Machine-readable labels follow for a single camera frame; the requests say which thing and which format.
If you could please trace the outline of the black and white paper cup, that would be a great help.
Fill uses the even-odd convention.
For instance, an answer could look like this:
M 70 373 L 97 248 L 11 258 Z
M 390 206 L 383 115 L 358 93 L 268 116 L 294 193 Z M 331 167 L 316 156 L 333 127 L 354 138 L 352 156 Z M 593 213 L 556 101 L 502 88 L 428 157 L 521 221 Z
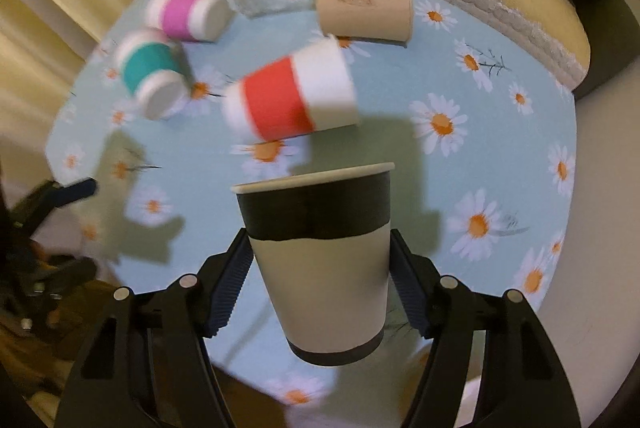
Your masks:
M 366 358 L 384 335 L 391 162 L 237 184 L 250 247 L 293 353 Z

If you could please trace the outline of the teal banded paper cup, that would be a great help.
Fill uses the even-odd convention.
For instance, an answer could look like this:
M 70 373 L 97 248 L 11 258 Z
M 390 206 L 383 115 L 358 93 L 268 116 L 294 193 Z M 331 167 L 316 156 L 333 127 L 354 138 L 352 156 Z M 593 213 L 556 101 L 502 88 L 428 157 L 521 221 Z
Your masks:
M 146 119 L 169 118 L 189 99 L 186 71 L 171 40 L 159 29 L 143 27 L 127 34 L 115 50 L 114 61 Z

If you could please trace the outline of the pink banded paper cup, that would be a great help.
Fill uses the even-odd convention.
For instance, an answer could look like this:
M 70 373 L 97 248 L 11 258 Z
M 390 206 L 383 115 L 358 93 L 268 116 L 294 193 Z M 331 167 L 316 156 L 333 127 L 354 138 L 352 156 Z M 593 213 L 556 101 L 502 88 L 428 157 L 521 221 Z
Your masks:
M 215 42 L 233 15 L 227 0 L 149 0 L 144 22 L 171 39 Z

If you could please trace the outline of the red banded paper cup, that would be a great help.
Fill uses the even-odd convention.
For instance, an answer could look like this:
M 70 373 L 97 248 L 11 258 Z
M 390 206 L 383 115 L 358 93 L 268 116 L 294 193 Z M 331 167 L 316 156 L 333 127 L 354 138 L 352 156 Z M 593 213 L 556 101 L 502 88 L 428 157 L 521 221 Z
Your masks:
M 248 144 L 357 125 L 352 75 L 329 36 L 230 84 L 221 102 L 230 130 Z

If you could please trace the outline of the brown kraft paper cup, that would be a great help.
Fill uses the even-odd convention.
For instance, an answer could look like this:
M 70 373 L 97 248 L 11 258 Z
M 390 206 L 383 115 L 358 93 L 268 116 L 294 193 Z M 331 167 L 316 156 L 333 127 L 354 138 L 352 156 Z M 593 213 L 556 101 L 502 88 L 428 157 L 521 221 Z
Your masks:
M 412 0 L 314 0 L 326 35 L 406 44 L 412 36 Z

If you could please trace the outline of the blue daisy tablecloth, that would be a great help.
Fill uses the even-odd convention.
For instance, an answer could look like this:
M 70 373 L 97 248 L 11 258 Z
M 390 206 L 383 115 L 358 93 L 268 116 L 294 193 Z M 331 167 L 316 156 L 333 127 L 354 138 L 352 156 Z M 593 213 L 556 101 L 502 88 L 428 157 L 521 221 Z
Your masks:
M 311 11 L 237 16 L 187 44 L 193 93 L 144 118 L 114 50 L 143 21 L 136 0 L 78 75 L 46 157 L 63 183 L 93 177 L 76 207 L 86 245 L 136 292 L 167 286 L 241 227 L 237 183 L 392 162 L 392 219 L 411 249 L 477 292 L 515 287 L 539 307 L 562 250 L 575 177 L 575 103 L 505 36 L 442 0 L 413 0 L 408 44 L 343 40 L 360 123 L 250 145 L 221 113 L 232 81 L 322 33 Z

